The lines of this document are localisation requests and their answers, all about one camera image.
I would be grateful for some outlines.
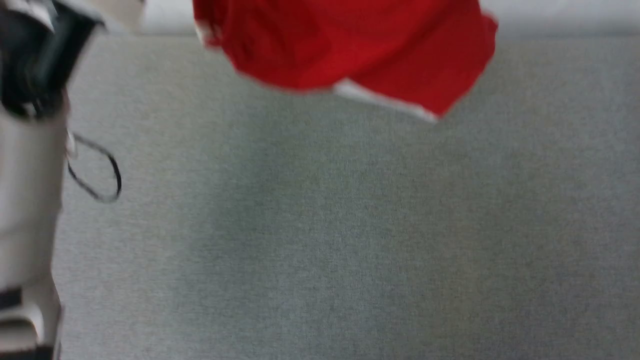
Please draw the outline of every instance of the garment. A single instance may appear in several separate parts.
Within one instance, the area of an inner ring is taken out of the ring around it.
[[[477,0],[193,0],[206,46],[294,90],[365,90],[442,116],[493,56]]]

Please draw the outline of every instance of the table surface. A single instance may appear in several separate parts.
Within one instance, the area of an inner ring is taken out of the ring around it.
[[[99,38],[71,123],[124,193],[65,185],[64,358],[637,359],[638,49],[502,44],[432,126]]]

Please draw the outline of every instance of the folded cloth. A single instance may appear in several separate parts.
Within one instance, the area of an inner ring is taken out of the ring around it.
[[[478,0],[193,0],[207,47],[293,90],[440,118],[480,76],[497,23]]]

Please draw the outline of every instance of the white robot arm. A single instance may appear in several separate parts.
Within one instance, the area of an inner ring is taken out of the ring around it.
[[[67,157],[66,85],[100,21],[48,5],[52,28],[0,4],[2,360],[60,356],[63,310],[51,261]]]

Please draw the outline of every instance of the red fabric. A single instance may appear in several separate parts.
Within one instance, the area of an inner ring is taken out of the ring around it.
[[[349,78],[442,115],[493,56],[477,0],[193,0],[241,72],[295,90]]]

